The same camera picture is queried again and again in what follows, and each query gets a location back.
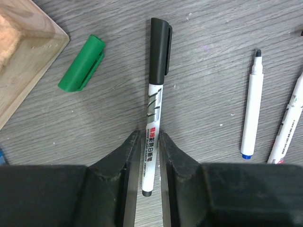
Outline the dark green pen cap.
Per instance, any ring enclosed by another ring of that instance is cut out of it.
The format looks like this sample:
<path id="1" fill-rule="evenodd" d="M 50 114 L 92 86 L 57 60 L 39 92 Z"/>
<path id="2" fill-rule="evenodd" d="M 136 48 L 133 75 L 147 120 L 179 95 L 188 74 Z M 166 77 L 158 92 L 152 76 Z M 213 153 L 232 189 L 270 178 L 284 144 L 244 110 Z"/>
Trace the dark green pen cap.
<path id="1" fill-rule="evenodd" d="M 66 92 L 83 90 L 103 60 L 105 46 L 106 44 L 96 35 L 90 35 L 58 87 Z"/>

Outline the white pen black tip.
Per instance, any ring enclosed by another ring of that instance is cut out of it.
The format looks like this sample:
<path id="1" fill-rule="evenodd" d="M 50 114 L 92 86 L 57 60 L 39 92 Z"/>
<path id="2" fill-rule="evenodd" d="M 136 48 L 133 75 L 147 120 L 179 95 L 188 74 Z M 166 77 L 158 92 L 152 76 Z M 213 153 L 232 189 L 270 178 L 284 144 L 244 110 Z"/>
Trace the white pen black tip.
<path id="1" fill-rule="evenodd" d="M 144 197 L 150 197 L 153 191 L 159 146 L 162 95 L 162 85 L 149 84 L 142 176 L 142 194 Z"/>

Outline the blue pen cap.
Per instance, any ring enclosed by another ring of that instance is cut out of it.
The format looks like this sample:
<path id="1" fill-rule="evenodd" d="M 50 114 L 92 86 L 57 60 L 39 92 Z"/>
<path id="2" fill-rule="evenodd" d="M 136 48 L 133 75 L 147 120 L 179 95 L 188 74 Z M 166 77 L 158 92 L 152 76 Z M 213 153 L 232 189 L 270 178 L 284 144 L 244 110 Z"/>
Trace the blue pen cap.
<path id="1" fill-rule="evenodd" d="M 6 164 L 7 164 L 6 159 L 3 155 L 2 149 L 0 148 L 0 165 L 6 165 Z"/>

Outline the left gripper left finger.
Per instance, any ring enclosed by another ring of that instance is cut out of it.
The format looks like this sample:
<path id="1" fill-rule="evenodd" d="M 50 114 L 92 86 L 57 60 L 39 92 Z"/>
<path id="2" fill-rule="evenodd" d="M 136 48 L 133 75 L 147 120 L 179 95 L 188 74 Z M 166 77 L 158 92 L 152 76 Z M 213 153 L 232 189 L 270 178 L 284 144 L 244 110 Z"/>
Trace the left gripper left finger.
<path id="1" fill-rule="evenodd" d="M 1 226 L 134 226 L 140 153 L 135 130 L 91 166 L 1 166 Z"/>

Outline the long white green pen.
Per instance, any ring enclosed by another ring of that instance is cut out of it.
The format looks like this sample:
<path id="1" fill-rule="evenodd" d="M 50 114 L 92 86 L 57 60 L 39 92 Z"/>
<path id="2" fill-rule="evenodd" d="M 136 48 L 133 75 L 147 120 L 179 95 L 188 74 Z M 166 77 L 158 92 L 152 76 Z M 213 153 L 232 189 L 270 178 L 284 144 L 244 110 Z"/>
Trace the long white green pen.
<path id="1" fill-rule="evenodd" d="M 303 111 L 303 75 L 298 78 L 276 135 L 267 163 L 280 164 L 288 151 L 294 131 Z"/>

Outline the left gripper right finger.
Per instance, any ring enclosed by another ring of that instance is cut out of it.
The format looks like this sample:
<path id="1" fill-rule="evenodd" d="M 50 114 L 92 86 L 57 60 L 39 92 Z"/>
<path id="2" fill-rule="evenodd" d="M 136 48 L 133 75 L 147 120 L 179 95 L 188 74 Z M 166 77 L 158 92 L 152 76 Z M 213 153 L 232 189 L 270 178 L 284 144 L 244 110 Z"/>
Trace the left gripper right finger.
<path id="1" fill-rule="evenodd" d="M 199 163 L 168 134 L 159 142 L 164 226 L 302 226 L 301 166 Z"/>

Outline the short white pen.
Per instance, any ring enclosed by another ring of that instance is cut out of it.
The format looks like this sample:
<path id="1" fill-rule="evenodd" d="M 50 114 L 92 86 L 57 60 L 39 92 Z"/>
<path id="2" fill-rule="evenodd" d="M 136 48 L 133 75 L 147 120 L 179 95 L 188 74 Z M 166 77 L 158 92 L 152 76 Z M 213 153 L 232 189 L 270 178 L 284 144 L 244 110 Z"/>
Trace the short white pen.
<path id="1" fill-rule="evenodd" d="M 262 52 L 256 51 L 254 63 L 249 76 L 249 87 L 246 103 L 245 120 L 241 141 L 241 155 L 243 159 L 251 159 L 254 154 L 258 120 L 260 113 L 262 88 L 263 88 Z"/>

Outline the black pen cap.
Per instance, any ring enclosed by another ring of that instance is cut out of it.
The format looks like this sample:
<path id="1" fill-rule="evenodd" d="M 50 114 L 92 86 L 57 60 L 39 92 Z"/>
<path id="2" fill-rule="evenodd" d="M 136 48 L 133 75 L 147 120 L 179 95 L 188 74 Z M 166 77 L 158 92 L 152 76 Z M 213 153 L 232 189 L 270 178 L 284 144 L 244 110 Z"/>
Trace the black pen cap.
<path id="1" fill-rule="evenodd" d="M 172 26 L 165 20 L 151 18 L 149 83 L 163 85 L 169 72 Z"/>

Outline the wooden clothes rack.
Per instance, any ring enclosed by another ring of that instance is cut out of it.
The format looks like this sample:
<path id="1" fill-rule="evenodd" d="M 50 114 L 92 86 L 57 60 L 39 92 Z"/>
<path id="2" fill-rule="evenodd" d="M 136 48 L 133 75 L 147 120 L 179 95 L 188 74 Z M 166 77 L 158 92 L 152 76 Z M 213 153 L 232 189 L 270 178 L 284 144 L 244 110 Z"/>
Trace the wooden clothes rack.
<path id="1" fill-rule="evenodd" d="M 3 127 L 69 42 L 32 0 L 0 2 L 0 125 Z"/>

